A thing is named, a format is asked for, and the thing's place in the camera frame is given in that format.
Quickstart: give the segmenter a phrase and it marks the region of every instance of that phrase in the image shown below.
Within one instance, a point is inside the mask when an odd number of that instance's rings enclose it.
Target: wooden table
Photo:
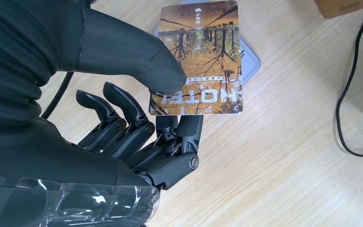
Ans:
[[[179,2],[98,0],[94,8],[151,33],[161,7]],[[148,226],[363,226],[363,158],[342,150],[334,117],[363,10],[326,20],[313,0],[240,0],[239,12],[262,60],[244,87],[245,110],[205,117],[199,168],[163,192]],[[63,75],[43,88],[43,109]],[[77,73],[50,118],[66,139],[78,142],[98,123],[76,90],[102,95],[106,81],[148,110],[148,90],[135,79]],[[341,111],[348,145],[363,152],[363,39]]]

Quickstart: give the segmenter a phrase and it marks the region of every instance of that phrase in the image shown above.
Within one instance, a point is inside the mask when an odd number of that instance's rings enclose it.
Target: black cable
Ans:
[[[55,107],[58,105],[59,101],[61,100],[63,94],[65,93],[66,89],[69,86],[70,80],[73,77],[74,72],[68,72],[63,79],[62,84],[60,85],[58,91],[56,92],[55,97],[52,99],[51,103],[49,104],[48,108],[44,111],[41,115],[42,118],[48,119],[48,117],[52,114]]]
[[[348,148],[348,146],[346,145],[345,141],[344,141],[343,134],[342,134],[342,129],[341,129],[341,126],[340,126],[340,106],[341,106],[341,104],[343,102],[343,99],[345,98],[346,93],[347,93],[347,91],[348,91],[348,89],[350,87],[351,81],[353,80],[355,69],[357,68],[358,50],[359,50],[360,40],[361,40],[362,34],[363,34],[363,25],[361,26],[360,31],[358,32],[358,35],[357,35],[357,39],[355,41],[354,62],[353,62],[353,67],[351,69],[350,77],[348,78],[346,87],[345,87],[345,89],[344,89],[344,91],[342,93],[342,96],[340,97],[340,99],[339,99],[339,101],[337,102],[337,105],[336,105],[336,122],[337,122],[337,131],[339,133],[340,142],[342,143],[343,147],[347,150],[348,153],[350,153],[352,155],[355,155],[355,156],[358,156],[358,157],[363,157],[363,155],[355,153],[354,151],[350,150]]]

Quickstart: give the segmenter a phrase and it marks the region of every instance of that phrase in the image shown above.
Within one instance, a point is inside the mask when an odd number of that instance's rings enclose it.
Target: wooden box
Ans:
[[[363,8],[363,0],[315,0],[325,18],[333,18]]]

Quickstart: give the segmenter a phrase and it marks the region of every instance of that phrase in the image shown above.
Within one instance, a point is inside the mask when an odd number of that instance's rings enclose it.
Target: robotic hand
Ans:
[[[90,9],[87,0],[0,1],[0,227],[139,226],[161,190],[194,171],[202,116],[161,116],[155,126],[111,83],[77,102],[100,123],[78,145],[38,117],[40,86],[59,71],[128,74],[172,94],[186,76],[152,35]]]

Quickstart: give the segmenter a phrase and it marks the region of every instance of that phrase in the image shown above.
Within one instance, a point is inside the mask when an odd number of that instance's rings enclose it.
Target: autumn tree image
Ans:
[[[242,111],[242,75],[236,1],[168,6],[159,38],[188,79],[172,96],[151,92],[150,113],[235,114]]]

